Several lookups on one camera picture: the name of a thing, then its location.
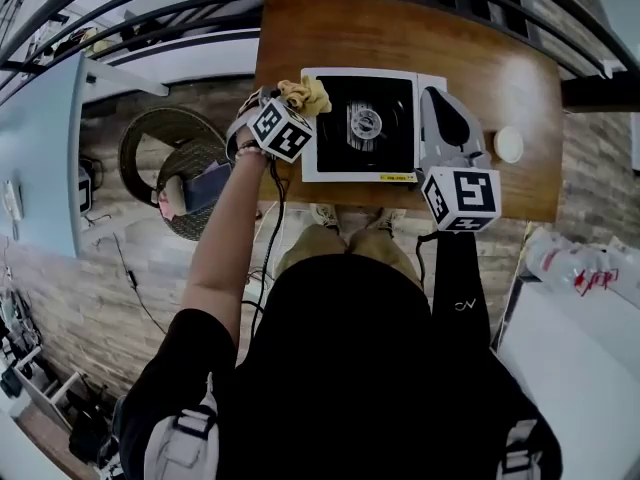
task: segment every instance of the hand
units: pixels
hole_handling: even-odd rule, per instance
[[[247,126],[243,126],[238,130],[238,133],[236,133],[236,144],[238,145],[238,148],[250,140],[253,140],[253,134]]]

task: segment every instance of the shoe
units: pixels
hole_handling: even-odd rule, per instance
[[[311,216],[316,224],[326,228],[340,229],[336,207],[332,204],[310,204]]]
[[[393,236],[394,230],[398,229],[406,214],[407,210],[381,208],[376,220],[370,223],[367,228],[388,231]]]

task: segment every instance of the round white lid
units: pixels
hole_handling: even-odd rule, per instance
[[[524,141],[517,128],[507,126],[496,133],[493,146],[498,156],[510,164],[516,163],[524,152]]]

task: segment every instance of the khaki pants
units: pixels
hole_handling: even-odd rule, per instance
[[[335,231],[319,224],[313,224],[305,229],[295,245],[282,256],[276,269],[276,276],[307,258],[345,253],[359,254],[385,263],[402,272],[420,287],[420,281],[411,261],[387,231],[361,229],[353,234],[351,243],[347,246]]]

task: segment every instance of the round chair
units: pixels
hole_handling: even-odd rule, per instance
[[[164,161],[155,188],[142,180],[136,163],[138,145],[145,135],[175,149]],[[214,161],[227,161],[224,135],[205,117],[182,107],[153,108],[136,117],[120,141],[118,159],[120,178],[129,193],[155,208],[159,207],[157,194],[169,178],[178,175],[183,181],[190,180]],[[163,219],[179,236],[197,241],[212,210],[213,205],[172,220]]]

